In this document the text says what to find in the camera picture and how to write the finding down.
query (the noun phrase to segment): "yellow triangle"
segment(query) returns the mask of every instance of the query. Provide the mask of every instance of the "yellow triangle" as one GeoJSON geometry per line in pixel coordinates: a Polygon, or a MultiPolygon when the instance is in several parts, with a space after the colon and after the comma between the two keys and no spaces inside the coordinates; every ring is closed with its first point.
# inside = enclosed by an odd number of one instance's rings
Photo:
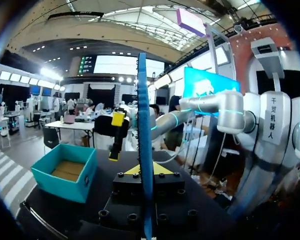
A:
{"type": "MultiPolygon", "coordinates": [[[[126,171],[125,174],[138,174],[140,172],[140,165],[131,168],[130,170],[126,171]]],[[[156,162],[153,162],[153,173],[154,175],[158,174],[173,174],[172,171],[166,169],[165,167],[159,165],[156,162]]]]}

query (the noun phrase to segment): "laptop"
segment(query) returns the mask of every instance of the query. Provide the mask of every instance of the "laptop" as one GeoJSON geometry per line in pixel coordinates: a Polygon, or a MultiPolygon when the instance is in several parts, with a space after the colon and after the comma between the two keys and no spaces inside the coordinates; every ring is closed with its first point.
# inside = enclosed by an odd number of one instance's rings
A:
{"type": "Polygon", "coordinates": [[[64,123],[65,124],[74,124],[76,121],[76,115],[65,115],[64,116],[64,123]]]}

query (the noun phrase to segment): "yellow marker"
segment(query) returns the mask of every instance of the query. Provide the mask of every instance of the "yellow marker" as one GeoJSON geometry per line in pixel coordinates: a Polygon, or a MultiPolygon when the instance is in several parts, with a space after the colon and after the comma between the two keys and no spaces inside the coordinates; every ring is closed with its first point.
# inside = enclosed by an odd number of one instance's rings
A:
{"type": "MultiPolygon", "coordinates": [[[[131,168],[130,170],[126,171],[124,174],[138,174],[140,172],[140,165],[131,168]]],[[[153,174],[173,174],[172,171],[166,169],[165,167],[159,165],[156,162],[153,162],[153,174]]]]}
{"type": "Polygon", "coordinates": [[[114,112],[113,117],[112,117],[111,125],[121,127],[124,120],[125,120],[125,114],[124,113],[114,112]]]}
{"type": "Polygon", "coordinates": [[[109,153],[109,160],[110,160],[110,161],[113,161],[113,162],[118,162],[119,157],[120,157],[120,153],[118,153],[118,158],[117,158],[117,159],[110,158],[110,156],[111,156],[111,152],[109,153]]]}

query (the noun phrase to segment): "cardboard box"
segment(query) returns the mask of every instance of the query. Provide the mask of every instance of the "cardboard box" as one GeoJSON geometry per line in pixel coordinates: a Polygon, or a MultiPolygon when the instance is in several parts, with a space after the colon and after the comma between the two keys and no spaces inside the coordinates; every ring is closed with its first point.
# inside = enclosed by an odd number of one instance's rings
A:
{"type": "Polygon", "coordinates": [[[31,167],[39,188],[60,198],[85,203],[97,170],[94,148],[59,144],[31,167]]]}
{"type": "Polygon", "coordinates": [[[52,176],[76,182],[84,169],[84,164],[62,160],[52,172],[52,176]]]}

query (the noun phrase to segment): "ceiling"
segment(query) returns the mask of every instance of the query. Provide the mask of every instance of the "ceiling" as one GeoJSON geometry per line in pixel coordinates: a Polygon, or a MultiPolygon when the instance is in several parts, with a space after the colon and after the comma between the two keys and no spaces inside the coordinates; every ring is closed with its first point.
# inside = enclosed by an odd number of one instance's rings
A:
{"type": "Polygon", "coordinates": [[[41,0],[25,15],[6,48],[42,65],[56,59],[59,64],[51,67],[62,71],[72,57],[86,53],[147,52],[151,59],[176,62],[206,41],[178,26],[177,9],[187,9],[222,32],[234,24],[228,14],[231,7],[239,18],[269,14],[259,0],[41,0]],[[69,12],[78,15],[64,15],[69,12]],[[70,50],[77,46],[80,49],[70,50]]]}
{"type": "MultiPolygon", "coordinates": [[[[53,69],[66,72],[74,57],[90,55],[111,55],[138,57],[142,51],[131,46],[93,39],[57,39],[34,43],[23,47],[42,59],[53,69]]],[[[166,59],[147,53],[151,60],[169,63],[166,59]]]]}

